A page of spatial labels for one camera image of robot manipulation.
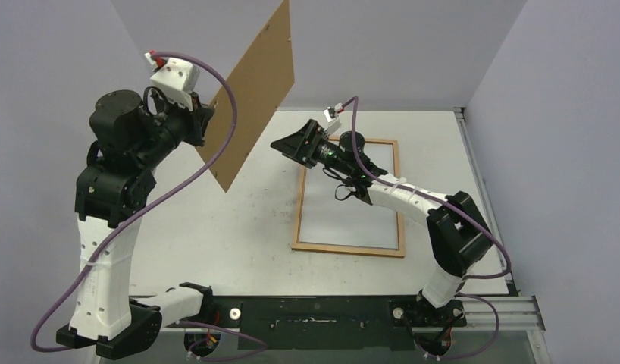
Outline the printed photo sheet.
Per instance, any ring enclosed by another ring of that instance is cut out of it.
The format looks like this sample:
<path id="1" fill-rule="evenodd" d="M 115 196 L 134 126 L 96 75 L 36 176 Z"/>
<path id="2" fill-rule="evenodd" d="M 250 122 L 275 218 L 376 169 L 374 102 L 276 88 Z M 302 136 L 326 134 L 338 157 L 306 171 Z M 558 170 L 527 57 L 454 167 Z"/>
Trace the printed photo sheet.
<path id="1" fill-rule="evenodd" d="M 341 182 L 324 174 L 322 165 L 303 170 L 300 243 L 398 250 L 398 215 L 347 197 Z"/>

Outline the wooden picture frame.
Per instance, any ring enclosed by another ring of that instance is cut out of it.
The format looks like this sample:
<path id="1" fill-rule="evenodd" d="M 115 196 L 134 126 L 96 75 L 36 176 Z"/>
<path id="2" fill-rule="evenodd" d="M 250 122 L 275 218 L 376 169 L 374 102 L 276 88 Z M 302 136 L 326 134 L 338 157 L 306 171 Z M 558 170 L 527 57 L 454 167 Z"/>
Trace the wooden picture frame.
<path id="1" fill-rule="evenodd" d="M 405 228 L 404 228 L 404 216 L 398 212 L 398 233 L 400 234 L 400 246 L 398 250 L 389 250 L 389 249 L 378 249 L 378 248 L 363 248 L 363 247 L 347 247 L 347 246 L 337 246 L 330 244 L 314 244 L 314 243 L 300 243 L 298 241 L 299 238 L 299 226 L 300 226 L 300 215 L 302 209 L 302 199 L 303 199 L 303 170 L 306 167 L 300 168 L 299 182 L 298 182 L 298 192 L 296 199 L 296 217 L 293 224 L 293 239 L 291 243 L 291 249 L 297 251 L 309 251 L 316 253 L 340 253 L 340 254 L 350 254 L 350 255 L 363 255 L 363 256 L 381 256 L 381 257 L 391 257 L 391 258 L 403 258 L 406 255 L 406 244 L 405 244 Z"/>

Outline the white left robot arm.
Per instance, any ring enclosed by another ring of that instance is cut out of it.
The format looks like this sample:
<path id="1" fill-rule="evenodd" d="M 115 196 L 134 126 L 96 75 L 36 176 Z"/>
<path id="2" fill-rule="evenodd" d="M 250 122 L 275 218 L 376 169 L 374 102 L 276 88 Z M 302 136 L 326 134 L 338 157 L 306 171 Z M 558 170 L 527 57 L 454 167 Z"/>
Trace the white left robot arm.
<path id="1" fill-rule="evenodd" d="M 131 260 L 142 214 L 151 210 L 157 167 L 181 144 L 202 146 L 213 110 L 189 94 L 191 106 L 156 86 L 102 96 L 89 117 L 95 135 L 76 181 L 80 273 L 70 321 L 56 333 L 65 347 L 94 347 L 110 360 L 150 348 L 167 314 L 130 297 Z"/>

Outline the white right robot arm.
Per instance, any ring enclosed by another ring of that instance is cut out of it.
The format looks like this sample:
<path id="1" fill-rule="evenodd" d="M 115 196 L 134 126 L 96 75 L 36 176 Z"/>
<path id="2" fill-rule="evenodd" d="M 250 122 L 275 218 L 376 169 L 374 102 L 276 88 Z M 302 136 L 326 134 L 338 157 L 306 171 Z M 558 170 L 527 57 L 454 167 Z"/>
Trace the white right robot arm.
<path id="1" fill-rule="evenodd" d="M 271 148 L 305 168 L 321 165 L 350 195 L 370 206 L 425 223 L 435 269 L 418 293 L 417 314 L 426 325 L 436 325 L 446 317 L 446 305 L 459 294 L 471 269 L 493 247 L 490 231 L 467 193 L 433 193 L 411 185 L 373 163 L 365 144 L 358 132 L 345 132 L 332 142 L 311 119 L 295 133 L 273 141 Z"/>

